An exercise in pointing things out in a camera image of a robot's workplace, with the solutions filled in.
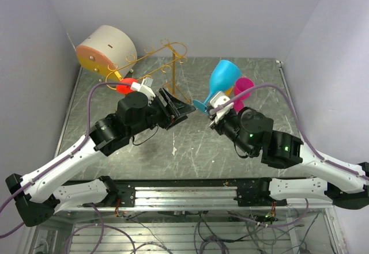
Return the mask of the blue plastic wine glass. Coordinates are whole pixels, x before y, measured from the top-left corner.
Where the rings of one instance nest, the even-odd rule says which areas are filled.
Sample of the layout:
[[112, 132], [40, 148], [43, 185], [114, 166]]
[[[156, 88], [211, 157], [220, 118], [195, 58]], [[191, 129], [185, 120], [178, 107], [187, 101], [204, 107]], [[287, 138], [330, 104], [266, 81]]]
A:
[[209, 94], [204, 102], [193, 100], [194, 106], [206, 112], [207, 103], [219, 91], [226, 92], [242, 76], [240, 68], [229, 60], [221, 60], [213, 70], [209, 80]]

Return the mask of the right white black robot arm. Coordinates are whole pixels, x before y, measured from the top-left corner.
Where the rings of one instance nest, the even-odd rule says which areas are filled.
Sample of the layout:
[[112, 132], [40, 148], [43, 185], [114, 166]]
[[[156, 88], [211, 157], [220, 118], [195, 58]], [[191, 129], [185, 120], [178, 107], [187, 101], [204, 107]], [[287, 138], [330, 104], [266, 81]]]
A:
[[291, 134], [273, 130], [273, 119], [245, 107], [240, 112], [224, 108], [211, 117], [210, 127], [225, 135], [240, 149], [244, 158], [260, 157], [271, 168], [301, 170], [309, 179], [272, 178], [269, 185], [254, 191], [260, 205], [272, 200], [319, 199], [347, 210], [368, 206], [368, 185], [359, 181], [357, 173], [346, 175], [318, 156], [303, 141]]

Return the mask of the yellow plastic wine glass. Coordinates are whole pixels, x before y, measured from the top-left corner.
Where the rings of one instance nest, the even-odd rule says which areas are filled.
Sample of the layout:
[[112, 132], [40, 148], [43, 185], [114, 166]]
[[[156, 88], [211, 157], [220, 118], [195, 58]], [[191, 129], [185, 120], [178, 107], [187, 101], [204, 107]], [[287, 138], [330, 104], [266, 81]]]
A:
[[227, 96], [230, 96], [231, 95], [231, 93], [232, 93], [232, 91], [233, 91], [233, 86], [232, 87], [230, 87], [226, 92], [225, 92], [225, 94], [227, 95]]

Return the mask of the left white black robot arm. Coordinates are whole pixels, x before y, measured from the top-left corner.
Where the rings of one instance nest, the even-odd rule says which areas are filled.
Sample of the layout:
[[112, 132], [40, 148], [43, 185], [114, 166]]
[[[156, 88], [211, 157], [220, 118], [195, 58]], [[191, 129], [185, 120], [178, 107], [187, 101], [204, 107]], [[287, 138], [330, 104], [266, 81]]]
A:
[[6, 179], [15, 195], [17, 211], [27, 227], [48, 220], [66, 208], [96, 204], [112, 206], [121, 191], [108, 176], [79, 185], [66, 185], [78, 172], [127, 146], [137, 134], [155, 127], [169, 130], [187, 119], [195, 107], [165, 89], [130, 92], [118, 101], [114, 113], [100, 119], [73, 146], [33, 172]]

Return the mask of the magenta plastic wine glass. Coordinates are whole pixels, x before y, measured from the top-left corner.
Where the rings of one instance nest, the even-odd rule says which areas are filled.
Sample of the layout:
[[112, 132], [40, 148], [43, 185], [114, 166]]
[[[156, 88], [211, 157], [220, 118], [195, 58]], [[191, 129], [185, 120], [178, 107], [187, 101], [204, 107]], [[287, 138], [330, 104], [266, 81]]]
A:
[[[239, 78], [236, 82], [235, 82], [235, 87], [234, 87], [234, 96], [238, 96], [240, 93], [244, 92], [245, 90], [252, 88], [254, 86], [254, 83], [252, 80], [250, 80], [249, 78], [246, 77], [242, 77]], [[239, 112], [241, 109], [244, 108], [244, 103], [243, 101], [247, 98], [249, 98], [251, 93], [247, 93], [244, 94], [243, 96], [239, 97], [235, 102], [234, 102], [234, 110], [236, 112]]]

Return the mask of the red plastic wine glass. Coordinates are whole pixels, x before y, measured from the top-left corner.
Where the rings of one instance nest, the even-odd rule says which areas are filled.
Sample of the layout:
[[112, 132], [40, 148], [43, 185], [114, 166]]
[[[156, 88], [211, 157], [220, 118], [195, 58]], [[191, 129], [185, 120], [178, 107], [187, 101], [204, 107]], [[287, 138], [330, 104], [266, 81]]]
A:
[[121, 80], [121, 84], [116, 86], [116, 91], [122, 95], [127, 95], [133, 90], [131, 85], [133, 82], [137, 82], [135, 78], [124, 78]]

